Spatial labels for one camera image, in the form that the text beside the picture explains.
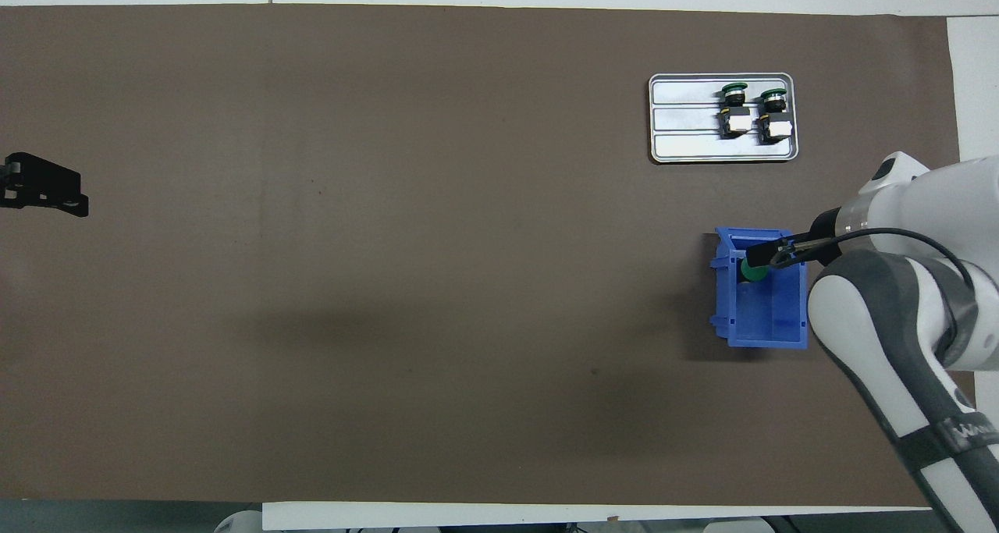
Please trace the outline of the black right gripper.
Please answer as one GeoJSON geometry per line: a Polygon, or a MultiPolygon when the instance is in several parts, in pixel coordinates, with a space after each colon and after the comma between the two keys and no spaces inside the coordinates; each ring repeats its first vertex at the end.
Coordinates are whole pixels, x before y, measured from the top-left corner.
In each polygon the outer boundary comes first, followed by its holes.
{"type": "Polygon", "coordinates": [[[840,208],[819,214],[811,224],[811,240],[777,239],[750,246],[745,250],[746,262],[771,262],[772,269],[786,269],[815,260],[815,241],[829,243],[837,237],[840,208]]]}

